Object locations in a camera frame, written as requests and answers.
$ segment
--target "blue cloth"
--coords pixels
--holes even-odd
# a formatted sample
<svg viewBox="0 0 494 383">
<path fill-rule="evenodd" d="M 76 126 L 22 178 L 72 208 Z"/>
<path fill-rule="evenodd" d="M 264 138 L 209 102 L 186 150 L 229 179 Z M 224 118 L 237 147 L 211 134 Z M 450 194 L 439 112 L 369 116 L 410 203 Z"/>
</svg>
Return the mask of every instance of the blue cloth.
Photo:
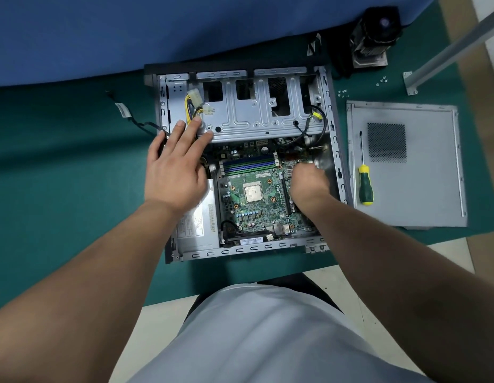
<svg viewBox="0 0 494 383">
<path fill-rule="evenodd" d="M 56 82 L 201 57 L 433 0 L 0 0 L 0 86 Z"/>
</svg>

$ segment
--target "screwdriver handle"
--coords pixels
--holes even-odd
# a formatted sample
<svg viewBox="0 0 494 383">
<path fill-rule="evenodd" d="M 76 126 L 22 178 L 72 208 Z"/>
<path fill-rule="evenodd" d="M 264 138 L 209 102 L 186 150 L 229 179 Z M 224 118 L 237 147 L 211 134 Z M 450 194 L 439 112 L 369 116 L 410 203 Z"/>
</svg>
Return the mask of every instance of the screwdriver handle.
<svg viewBox="0 0 494 383">
<path fill-rule="evenodd" d="M 371 179 L 369 177 L 369 167 L 362 164 L 358 167 L 358 173 L 360 173 L 360 201 L 365 206 L 370 206 L 374 202 L 373 187 L 371 186 Z"/>
</svg>

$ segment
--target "forearm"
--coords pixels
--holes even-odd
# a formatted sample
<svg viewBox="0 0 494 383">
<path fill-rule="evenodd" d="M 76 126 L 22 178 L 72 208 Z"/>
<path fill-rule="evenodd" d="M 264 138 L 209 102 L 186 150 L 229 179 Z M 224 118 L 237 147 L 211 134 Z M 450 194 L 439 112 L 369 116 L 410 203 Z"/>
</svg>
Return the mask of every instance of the forearm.
<svg viewBox="0 0 494 383">
<path fill-rule="evenodd" d="M 176 224 L 144 204 L 0 310 L 0 376 L 107 380 Z"/>
<path fill-rule="evenodd" d="M 332 198 L 311 219 L 353 289 L 424 372 L 494 379 L 491 285 Z"/>
</svg>

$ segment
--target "person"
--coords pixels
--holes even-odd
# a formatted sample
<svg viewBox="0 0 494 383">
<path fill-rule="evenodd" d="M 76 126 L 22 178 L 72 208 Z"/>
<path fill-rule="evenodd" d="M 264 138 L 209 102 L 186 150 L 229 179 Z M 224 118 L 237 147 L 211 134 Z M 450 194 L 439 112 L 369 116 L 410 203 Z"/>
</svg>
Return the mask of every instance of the person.
<svg viewBox="0 0 494 383">
<path fill-rule="evenodd" d="M 0 309 L 0 381 L 109 379 L 165 242 L 206 191 L 199 158 L 213 135 L 194 142 L 199 126 L 178 122 L 160 157 L 158 135 L 137 211 Z M 290 191 L 427 377 L 378 358 L 326 298 L 241 284 L 204 299 L 133 382 L 494 382 L 494 287 L 335 200 L 314 164 L 295 167 Z"/>
</svg>

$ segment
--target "white shirt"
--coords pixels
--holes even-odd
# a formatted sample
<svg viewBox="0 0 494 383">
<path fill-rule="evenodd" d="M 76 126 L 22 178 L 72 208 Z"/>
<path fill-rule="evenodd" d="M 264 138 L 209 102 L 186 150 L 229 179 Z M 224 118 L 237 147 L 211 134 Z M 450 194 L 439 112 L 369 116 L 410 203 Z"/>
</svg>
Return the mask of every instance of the white shirt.
<svg viewBox="0 0 494 383">
<path fill-rule="evenodd" d="M 287 288 L 239 284 L 208 297 L 131 382 L 429 382 L 378 358 L 326 302 Z"/>
</svg>

